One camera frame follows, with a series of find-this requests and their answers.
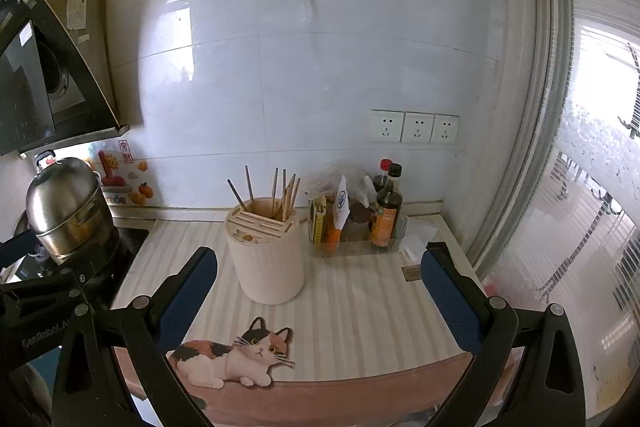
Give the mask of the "beige utensil holder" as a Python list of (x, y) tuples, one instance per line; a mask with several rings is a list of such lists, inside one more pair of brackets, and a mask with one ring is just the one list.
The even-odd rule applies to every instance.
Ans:
[(259, 197), (224, 219), (229, 253), (242, 291), (262, 305), (293, 299), (305, 282), (303, 239), (296, 213), (282, 221), (279, 199)]

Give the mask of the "dark soy sauce bottle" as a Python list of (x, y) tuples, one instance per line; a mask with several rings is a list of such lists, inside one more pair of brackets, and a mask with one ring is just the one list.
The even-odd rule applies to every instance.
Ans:
[(401, 173), (401, 165), (391, 162), (387, 169), (385, 184), (376, 195), (370, 241), (377, 251), (387, 251), (392, 243), (402, 205), (402, 194), (399, 188)]

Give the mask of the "clear condiment rack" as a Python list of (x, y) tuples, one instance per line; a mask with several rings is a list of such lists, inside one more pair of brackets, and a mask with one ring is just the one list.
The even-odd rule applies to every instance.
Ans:
[[(399, 215), (396, 223), (396, 229), (394, 231), (392, 243), (387, 251), (377, 251), (373, 248), (370, 241), (370, 221), (364, 220), (364, 217), (371, 217), (373, 212), (370, 209), (356, 210), (357, 220), (352, 220), (352, 217), (348, 217), (344, 227), (341, 229), (341, 242), (338, 246), (337, 253), (333, 256), (328, 255), (322, 248), (322, 242), (320, 244), (313, 244), (309, 241), (309, 217), (306, 220), (306, 229), (308, 235), (308, 241), (310, 243), (311, 251), (314, 255), (320, 257), (335, 257), (335, 256), (360, 256), (360, 255), (375, 255), (383, 253), (391, 253), (392, 251), (398, 251), (401, 239), (405, 235), (407, 228), (408, 217), (405, 213)], [(326, 210), (326, 219), (324, 219), (324, 230), (326, 229), (326, 220), (332, 216), (332, 208), (329, 207)]]

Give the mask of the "brown card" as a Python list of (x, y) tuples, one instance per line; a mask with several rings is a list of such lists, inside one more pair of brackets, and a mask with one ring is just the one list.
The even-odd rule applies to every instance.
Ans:
[(401, 268), (402, 275), (406, 282), (415, 282), (421, 280), (421, 268), (419, 265), (405, 265)]

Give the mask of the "range hood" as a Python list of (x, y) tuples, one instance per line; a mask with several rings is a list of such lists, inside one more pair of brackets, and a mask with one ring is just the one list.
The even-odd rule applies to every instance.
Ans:
[(105, 0), (1, 0), (1, 152), (115, 138)]

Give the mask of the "plastic bag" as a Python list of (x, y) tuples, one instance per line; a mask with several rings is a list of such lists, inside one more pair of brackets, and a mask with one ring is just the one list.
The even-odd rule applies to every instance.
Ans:
[(375, 195), (372, 178), (352, 161), (340, 159), (324, 164), (303, 181), (303, 191), (310, 198), (322, 195), (333, 198), (342, 179), (346, 181), (349, 202), (369, 208)]

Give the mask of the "yellow box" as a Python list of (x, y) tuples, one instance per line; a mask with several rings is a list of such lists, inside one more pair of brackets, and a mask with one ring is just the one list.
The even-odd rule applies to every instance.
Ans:
[(326, 219), (326, 196), (318, 196), (309, 203), (309, 240), (313, 244), (322, 242), (324, 219)]

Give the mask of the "steel steamer pot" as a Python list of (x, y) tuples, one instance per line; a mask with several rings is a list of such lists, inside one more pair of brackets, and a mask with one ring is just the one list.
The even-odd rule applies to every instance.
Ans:
[(100, 176), (76, 157), (55, 160), (34, 176), (26, 193), (26, 215), (57, 265), (104, 247), (116, 232)]

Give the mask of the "fruit wall sticker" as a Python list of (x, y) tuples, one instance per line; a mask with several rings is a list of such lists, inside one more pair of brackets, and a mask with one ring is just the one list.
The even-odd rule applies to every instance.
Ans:
[(85, 161), (98, 173), (108, 205), (144, 207), (160, 201), (151, 164), (134, 153), (128, 140), (93, 142), (85, 153)]

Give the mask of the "orange packet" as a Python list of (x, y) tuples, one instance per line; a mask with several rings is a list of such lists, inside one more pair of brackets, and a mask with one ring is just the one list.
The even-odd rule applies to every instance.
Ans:
[(324, 230), (322, 248), (328, 255), (335, 255), (341, 242), (342, 231), (335, 226), (333, 217), (326, 220), (326, 229)]

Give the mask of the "black gas stove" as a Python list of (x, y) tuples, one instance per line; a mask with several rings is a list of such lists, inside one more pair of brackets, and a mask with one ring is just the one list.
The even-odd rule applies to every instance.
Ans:
[(149, 235), (145, 229), (117, 227), (104, 246), (91, 247), (62, 265), (58, 265), (40, 244), (34, 253), (27, 254), (9, 267), (1, 267), (2, 272), (10, 272), (3, 284), (47, 281), (67, 269), (82, 288), (108, 306)]

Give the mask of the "striped cat table mat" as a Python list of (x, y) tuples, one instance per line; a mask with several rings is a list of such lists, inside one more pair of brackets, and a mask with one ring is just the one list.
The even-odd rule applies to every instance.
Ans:
[(215, 251), (219, 271), (190, 338), (230, 343), (256, 317), (293, 332), (291, 365), (272, 370), (271, 386), (193, 389), (216, 425), (390, 424), (437, 407), (470, 363), (423, 284), (406, 280), (404, 255), (322, 257), (301, 241), (303, 289), (283, 305), (260, 305), (242, 291), (219, 222), (156, 222), (115, 306), (154, 293), (202, 246)]

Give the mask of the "white triple wall socket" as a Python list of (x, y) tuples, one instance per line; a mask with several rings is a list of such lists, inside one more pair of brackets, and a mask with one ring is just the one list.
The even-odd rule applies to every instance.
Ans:
[(448, 145), (456, 142), (459, 124), (460, 117), (454, 115), (372, 109), (369, 139), (380, 143)]

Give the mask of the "white tissue paper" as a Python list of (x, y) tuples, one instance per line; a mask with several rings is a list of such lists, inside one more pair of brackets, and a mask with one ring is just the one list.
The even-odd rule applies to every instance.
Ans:
[(404, 237), (401, 239), (399, 250), (415, 265), (421, 261), (426, 249), (437, 235), (437, 229), (428, 222), (409, 219)]

